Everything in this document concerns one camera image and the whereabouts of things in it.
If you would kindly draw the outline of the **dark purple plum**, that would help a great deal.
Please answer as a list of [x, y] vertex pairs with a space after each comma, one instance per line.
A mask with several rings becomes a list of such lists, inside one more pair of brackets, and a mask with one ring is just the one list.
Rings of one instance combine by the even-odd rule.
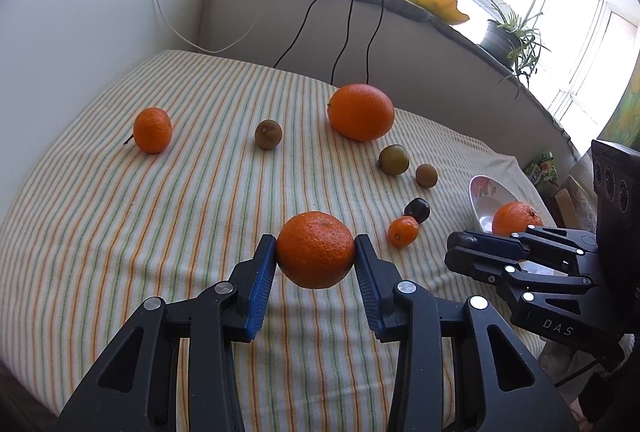
[[423, 224], [431, 215], [431, 206], [423, 198], [414, 198], [406, 205], [404, 215], [412, 217], [418, 224]]

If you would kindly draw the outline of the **brown kiwi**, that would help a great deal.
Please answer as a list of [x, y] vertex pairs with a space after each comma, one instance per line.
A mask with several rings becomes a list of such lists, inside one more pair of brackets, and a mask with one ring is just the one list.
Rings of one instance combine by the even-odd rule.
[[255, 144], [262, 150], [272, 150], [280, 145], [282, 127], [277, 121], [261, 121], [255, 129]]
[[416, 182], [425, 189], [433, 188], [438, 181], [438, 172], [432, 164], [420, 164], [416, 168]]

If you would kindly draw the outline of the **green-brown plum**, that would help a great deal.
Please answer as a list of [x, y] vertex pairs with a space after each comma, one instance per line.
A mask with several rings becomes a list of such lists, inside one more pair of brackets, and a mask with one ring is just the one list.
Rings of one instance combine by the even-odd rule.
[[386, 175], [397, 176], [409, 168], [407, 150], [401, 145], [389, 145], [378, 155], [378, 168]]

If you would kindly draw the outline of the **stemmed mandarin orange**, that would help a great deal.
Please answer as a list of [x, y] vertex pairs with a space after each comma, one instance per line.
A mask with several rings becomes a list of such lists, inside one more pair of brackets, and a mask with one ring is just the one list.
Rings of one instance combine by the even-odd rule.
[[151, 106], [136, 116], [132, 134], [125, 141], [125, 145], [130, 140], [134, 140], [141, 151], [149, 155], [157, 155], [169, 146], [171, 137], [172, 125], [168, 113], [156, 106]]

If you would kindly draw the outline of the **tiny orange kumquat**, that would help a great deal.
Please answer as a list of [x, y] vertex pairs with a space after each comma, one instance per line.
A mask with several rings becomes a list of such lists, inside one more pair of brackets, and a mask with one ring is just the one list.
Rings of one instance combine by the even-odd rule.
[[412, 216], [401, 216], [390, 223], [387, 230], [387, 240], [396, 249], [408, 247], [416, 241], [420, 224]]

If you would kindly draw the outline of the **green snack bag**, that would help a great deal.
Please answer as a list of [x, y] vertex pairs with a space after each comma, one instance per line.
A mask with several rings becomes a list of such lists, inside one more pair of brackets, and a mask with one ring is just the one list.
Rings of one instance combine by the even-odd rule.
[[559, 189], [558, 171], [551, 151], [541, 152], [524, 169], [524, 174], [541, 196], [552, 197]]

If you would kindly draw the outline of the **colourful wall painting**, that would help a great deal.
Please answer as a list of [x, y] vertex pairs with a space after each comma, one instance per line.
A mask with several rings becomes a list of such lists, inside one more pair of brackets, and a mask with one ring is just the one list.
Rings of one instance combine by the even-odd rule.
[[639, 150], [640, 146], [640, 57], [637, 58], [629, 83], [612, 117], [599, 139]]

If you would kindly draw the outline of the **medium mandarin orange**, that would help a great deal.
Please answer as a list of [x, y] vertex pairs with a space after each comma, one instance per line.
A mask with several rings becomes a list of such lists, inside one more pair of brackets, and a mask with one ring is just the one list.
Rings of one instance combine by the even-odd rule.
[[276, 253], [282, 273], [300, 288], [327, 289], [352, 269], [355, 239], [332, 215], [304, 212], [283, 225]]

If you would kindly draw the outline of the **striped cloth cover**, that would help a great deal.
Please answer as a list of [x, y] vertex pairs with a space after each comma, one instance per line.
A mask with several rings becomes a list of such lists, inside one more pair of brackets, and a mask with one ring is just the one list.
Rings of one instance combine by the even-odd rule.
[[[381, 259], [437, 296], [495, 300], [494, 289], [450, 273], [446, 240], [475, 225], [476, 175], [544, 209], [518, 162], [402, 110], [382, 143], [354, 143], [331, 129], [332, 95], [321, 80], [165, 51], [96, 97], [41, 155], [1, 226], [1, 359], [22, 386], [58, 412], [145, 299], [198, 295], [307, 211], [365, 233]], [[172, 125], [157, 155], [125, 145], [151, 106]], [[264, 120], [282, 127], [272, 150], [255, 144]], [[412, 165], [432, 164], [436, 186], [381, 173], [378, 152], [391, 144]], [[388, 226], [422, 195], [430, 218], [413, 244], [393, 248]]]

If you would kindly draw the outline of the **grey windowsill mat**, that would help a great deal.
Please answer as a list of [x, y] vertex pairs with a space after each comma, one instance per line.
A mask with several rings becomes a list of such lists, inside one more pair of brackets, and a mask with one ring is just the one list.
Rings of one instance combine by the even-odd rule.
[[503, 153], [549, 150], [570, 136], [480, 46], [406, 0], [271, 0], [248, 55], [334, 85], [360, 80], [399, 108], [484, 140]]

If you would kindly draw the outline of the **large orange in bowl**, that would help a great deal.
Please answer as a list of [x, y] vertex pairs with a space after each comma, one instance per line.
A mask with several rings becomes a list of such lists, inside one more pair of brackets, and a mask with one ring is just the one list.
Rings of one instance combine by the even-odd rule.
[[505, 204], [492, 218], [491, 231], [500, 237], [511, 236], [512, 233], [525, 231], [528, 226], [541, 226], [542, 219], [529, 204], [514, 201]]

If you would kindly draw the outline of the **large navel orange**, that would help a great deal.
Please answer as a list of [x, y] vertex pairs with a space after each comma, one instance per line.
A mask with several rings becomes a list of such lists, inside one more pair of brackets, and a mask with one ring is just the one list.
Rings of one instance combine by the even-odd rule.
[[350, 84], [338, 88], [330, 98], [328, 118], [341, 135], [366, 143], [390, 131], [395, 108], [382, 90], [367, 84]]

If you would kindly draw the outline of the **yellow wavy dish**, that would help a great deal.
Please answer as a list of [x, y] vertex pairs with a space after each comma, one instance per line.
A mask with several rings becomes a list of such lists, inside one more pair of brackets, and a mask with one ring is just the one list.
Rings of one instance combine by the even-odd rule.
[[457, 0], [406, 0], [421, 7], [448, 25], [460, 25], [470, 20], [467, 14], [458, 9]]

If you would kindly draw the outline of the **potted spider plant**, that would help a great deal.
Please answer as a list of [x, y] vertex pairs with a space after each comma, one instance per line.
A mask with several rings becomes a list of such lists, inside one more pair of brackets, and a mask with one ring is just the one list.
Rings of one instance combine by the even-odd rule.
[[539, 59], [549, 48], [542, 43], [536, 22], [544, 13], [535, 12], [537, 0], [532, 0], [526, 14], [517, 14], [505, 2], [489, 0], [497, 19], [488, 20], [480, 48], [488, 52], [510, 71], [498, 83], [514, 78], [518, 88], [529, 89], [530, 80], [538, 72]]

